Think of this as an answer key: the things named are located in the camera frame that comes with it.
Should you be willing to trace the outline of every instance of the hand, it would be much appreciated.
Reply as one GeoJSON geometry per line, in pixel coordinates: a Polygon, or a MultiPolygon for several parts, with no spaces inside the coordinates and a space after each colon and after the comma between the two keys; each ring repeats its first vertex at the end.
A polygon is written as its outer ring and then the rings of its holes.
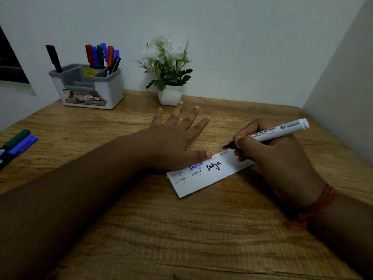
{"type": "Polygon", "coordinates": [[[183,101],[177,104],[164,124],[161,123],[162,108],[159,108],[150,127],[126,136],[133,141],[130,145],[138,146],[139,156],[144,158],[145,167],[179,170],[212,157],[211,151],[186,151],[189,144],[201,134],[210,118],[206,117],[191,127],[200,110],[196,106],[183,121],[178,123],[183,104],[183,101]]]}
{"type": "Polygon", "coordinates": [[[295,136],[273,139],[265,145],[250,134],[275,127],[263,120],[254,120],[233,136],[240,149],[235,150],[239,161],[253,159],[274,193],[293,207],[314,203],[326,187],[295,136]]]}

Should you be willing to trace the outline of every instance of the red thread bracelet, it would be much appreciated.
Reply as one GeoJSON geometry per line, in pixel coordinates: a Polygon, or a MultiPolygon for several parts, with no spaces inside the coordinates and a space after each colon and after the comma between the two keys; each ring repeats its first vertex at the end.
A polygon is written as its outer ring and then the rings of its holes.
{"type": "Polygon", "coordinates": [[[321,196],[311,205],[304,207],[298,214],[300,218],[299,221],[290,221],[288,224],[291,227],[294,228],[299,228],[299,229],[306,229],[307,228],[307,223],[308,223],[308,218],[316,215],[317,213],[320,212],[321,209],[324,209],[328,207],[333,200],[337,196],[337,191],[335,190],[334,187],[331,185],[327,185],[326,188],[324,189],[323,193],[321,196]]]}

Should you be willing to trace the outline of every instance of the desk organizer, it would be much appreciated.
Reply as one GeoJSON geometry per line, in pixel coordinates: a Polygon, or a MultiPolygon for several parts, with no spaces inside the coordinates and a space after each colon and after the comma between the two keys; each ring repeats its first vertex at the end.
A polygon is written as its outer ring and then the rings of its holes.
{"type": "Polygon", "coordinates": [[[68,106],[112,109],[124,96],[120,69],[106,76],[107,68],[70,64],[62,67],[62,73],[51,70],[48,74],[63,104],[68,106]]]}

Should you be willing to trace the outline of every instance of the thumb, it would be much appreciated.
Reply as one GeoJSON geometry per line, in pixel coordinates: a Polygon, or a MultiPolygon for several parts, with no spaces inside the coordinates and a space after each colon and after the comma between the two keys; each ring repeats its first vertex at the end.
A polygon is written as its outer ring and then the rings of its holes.
{"type": "Polygon", "coordinates": [[[212,152],[210,150],[196,150],[193,152],[185,152],[183,163],[185,162],[185,167],[191,164],[201,163],[210,159],[212,157],[212,152]]]}
{"type": "Polygon", "coordinates": [[[252,157],[255,161],[260,158],[261,154],[268,147],[250,136],[236,136],[235,143],[246,157],[252,157]]]}

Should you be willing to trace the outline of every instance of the yellow price sticker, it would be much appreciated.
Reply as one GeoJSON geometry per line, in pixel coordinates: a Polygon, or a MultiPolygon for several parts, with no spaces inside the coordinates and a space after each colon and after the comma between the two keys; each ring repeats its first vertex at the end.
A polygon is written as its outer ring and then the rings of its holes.
{"type": "Polygon", "coordinates": [[[91,76],[94,76],[95,74],[98,74],[99,70],[88,70],[83,69],[83,74],[86,78],[90,78],[91,76]]]}

